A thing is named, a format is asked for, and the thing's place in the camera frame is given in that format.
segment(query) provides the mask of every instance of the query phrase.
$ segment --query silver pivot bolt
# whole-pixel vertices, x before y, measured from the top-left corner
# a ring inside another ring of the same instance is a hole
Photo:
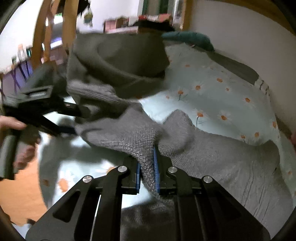
[[[175,172],[178,171],[178,169],[177,169],[176,167],[169,167],[169,168],[168,168],[168,171],[169,171],[170,173],[175,173]]]
[[[126,166],[120,166],[117,170],[119,172],[125,172],[128,168]]]
[[[206,176],[206,177],[204,177],[204,181],[206,183],[211,183],[213,181],[213,179],[210,176]]]
[[[91,176],[85,176],[85,177],[83,177],[83,182],[85,182],[85,183],[89,183],[91,180],[92,180],[92,178],[91,178]]]

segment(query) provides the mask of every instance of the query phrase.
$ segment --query bed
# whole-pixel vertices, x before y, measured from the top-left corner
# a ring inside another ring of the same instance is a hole
[[[166,47],[170,65],[166,69],[165,90],[138,99],[144,111],[162,123],[174,110],[184,111],[197,128],[249,145],[272,140],[280,153],[280,168],[295,207],[296,156],[290,141],[278,129],[270,106],[268,86],[260,78],[251,84],[213,61],[205,52],[189,45]],[[73,102],[71,97],[66,101]],[[73,124],[73,118],[50,113],[57,124]],[[39,145],[39,182],[44,202],[50,208],[83,176],[100,177],[122,164],[125,153],[90,147],[81,137],[56,138],[41,133]],[[145,203],[151,194],[141,184],[137,196],[124,195],[122,208]]]

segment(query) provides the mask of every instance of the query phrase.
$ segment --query finger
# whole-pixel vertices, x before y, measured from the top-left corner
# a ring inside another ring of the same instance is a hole
[[[23,170],[28,162],[30,162],[35,157],[35,147],[27,146],[23,152],[21,152],[14,162],[14,167],[18,170]]]
[[[30,159],[29,161],[31,161],[31,159],[33,159],[35,156],[35,147],[33,146],[29,146],[26,148],[25,152],[24,152],[24,158],[25,159]]]
[[[37,140],[36,140],[36,144],[40,144],[42,142],[42,139],[41,139],[41,137],[40,138],[37,138]]]
[[[20,137],[20,141],[32,146],[39,143],[40,134],[38,132],[38,128],[28,125],[26,129],[22,131],[22,135]]]
[[[14,117],[0,116],[0,128],[22,130],[27,125]]]

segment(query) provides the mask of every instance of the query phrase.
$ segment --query black plastic handle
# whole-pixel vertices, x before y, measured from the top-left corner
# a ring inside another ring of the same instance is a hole
[[[14,167],[17,146],[22,131],[10,129],[0,151],[0,178],[14,180]]]

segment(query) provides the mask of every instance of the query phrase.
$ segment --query gray knit sweater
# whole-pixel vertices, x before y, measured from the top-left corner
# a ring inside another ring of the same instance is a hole
[[[274,143],[250,146],[206,133],[179,110],[161,125],[127,99],[159,90],[161,80],[155,76],[167,65],[159,36],[79,35],[69,56],[67,90],[91,110],[91,117],[76,119],[77,133],[90,144],[137,158],[143,182],[155,195],[152,158],[158,143],[161,154],[189,175],[216,179],[273,237],[292,212]],[[172,217],[173,208],[159,200],[128,208],[122,213],[122,240],[138,240],[138,234],[144,240],[174,240]]]

